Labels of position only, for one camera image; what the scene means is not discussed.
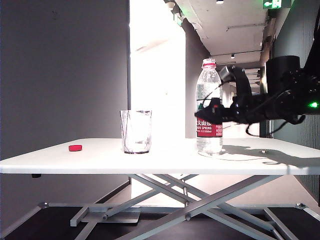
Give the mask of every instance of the table leg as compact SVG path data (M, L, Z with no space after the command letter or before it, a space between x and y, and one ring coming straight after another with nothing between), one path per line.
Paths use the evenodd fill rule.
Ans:
M91 231L95 228L97 223L98 223L97 221L88 222L74 240L86 240L86 238L89 236Z
M159 177L159 178L161 178L161 179L163 179L163 180L165 180L165 181L167 181L167 182L169 182L171 184L174 183L176 186L178 186L178 187L180 187L182 189L186 188L189 193L197 196L198 198L204 199L204 198L209 196L208 193L206 193L204 191L201 191L200 189L198 189L198 188L196 188L194 186L191 186L191 185L189 185L189 184L187 184L185 182L182 182L181 180L176 179L171 175L168 175L168 174L155 174L155 176L157 176L157 177ZM258 227L260 227L262 229L265 229L265 230L267 230L269 232L272 232L275 229L274 226L272 226L270 223L265 222L265 221L261 220L260 218L255 217L255 216L253 216L253 215L251 215L251 214L249 214L249 213L247 213L247 212L245 212L243 210L240 210L240 209L238 209L238 208L236 208L236 207L234 207L234 206L232 206L232 205L230 205L228 203L225 203L225 202L221 203L217 207L219 207L219 208L221 208L223 210L226 210L227 212L229 212L229 213L231 213L231 214L233 214L235 216L238 216L238 217L240 217L240 218L242 218L244 220L247 220L248 222L250 222L250 223L252 223L252 224L254 224L254 225L256 225L256 226L258 226Z
M89 212L89 207L87 205L83 206L80 211L70 220L70 226L76 227L78 223L81 222L81 219Z
M274 221L278 226L280 226L280 231L283 236L286 236L286 239L290 240L299 240L287 227L284 225L279 218L270 210L265 209L267 218L269 218L271 221Z
M184 181L187 181L191 178L194 178L195 176L197 176L197 174L190 174L190 175L187 175L185 177L182 177L180 180L184 180ZM172 183L166 183L165 185L167 185L169 188L173 187L174 184ZM137 205L138 203L141 203L142 201L146 200L146 199L149 199L155 195L157 195L158 193L160 193L159 191L153 189L153 190L150 190L150 191L147 191L145 192L144 194L140 195L140 196L137 196L133 199L130 199L122 204L120 204L119 206L116 206L116 207L113 207L111 209L109 209L108 211L106 211L105 213L105 216L107 218L125 210L125 209L128 209L134 205Z
M161 192L165 193L166 195L173 197L176 200L184 202L186 199L189 202L194 202L195 200L187 197L179 192L176 192L173 189L168 189L167 186L163 186L161 188L161 183L155 181L152 178L149 178L144 175L130 175L130 177L137 179L139 182L145 183L147 186L150 186L152 188L155 188L157 190L161 190ZM256 187L259 187L265 183L268 183L280 176L261 176L256 175L249 177L241 182L238 182L230 187L225 188L224 190L221 190L217 193L214 193L208 197L205 197L204 199L191 203L190 205L186 206L183 209L177 210L167 216L164 216L149 225L146 225L144 227L141 227L135 231L132 231L120 238L117 238L117 240L143 240L146 239L158 232L161 232L164 229L167 229L175 224L181 223L186 219L186 216L196 216L200 213L204 213L206 215L209 215L210 217L214 217L217 220L223 221L224 224L227 224L229 226L233 226L234 229L243 232L244 234L247 234L250 237L253 237L257 240L274 240L273 237L270 237L262 232L259 232L249 226L244 225L243 223L240 223L234 219L228 219L227 216L225 216L221 212L211 212L213 209L210 209L212 207L215 207L221 203L224 203L225 201L232 199L234 197L237 197L251 189L254 189Z

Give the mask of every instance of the clear plastic cup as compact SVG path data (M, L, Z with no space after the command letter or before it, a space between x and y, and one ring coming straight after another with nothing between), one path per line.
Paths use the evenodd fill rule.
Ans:
M126 154L145 154L151 147L152 111L121 110L122 149Z

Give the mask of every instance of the ceiling light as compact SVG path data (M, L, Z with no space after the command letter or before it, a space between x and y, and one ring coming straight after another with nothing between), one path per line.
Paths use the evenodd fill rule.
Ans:
M168 1L168 2L166 3L166 6L168 7L168 9L169 9L170 11L172 11L172 10L174 9L175 5L176 5L176 4L175 4L173 1Z

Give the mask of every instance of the green exit sign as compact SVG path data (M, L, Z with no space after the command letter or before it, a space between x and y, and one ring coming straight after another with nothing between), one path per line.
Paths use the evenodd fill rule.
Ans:
M291 0L263 0L264 9L291 8Z

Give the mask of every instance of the dark floor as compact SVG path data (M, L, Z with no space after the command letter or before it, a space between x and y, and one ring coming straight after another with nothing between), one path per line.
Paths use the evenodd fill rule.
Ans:
M70 219L79 207L49 207L40 210L5 240L74 240L86 223L70 227ZM303 210L271 208L299 240L319 240L320 222ZM138 224L98 223L87 240L114 240L144 226L161 214L143 213ZM206 216L196 216L164 230L148 240L251 240L252 238Z

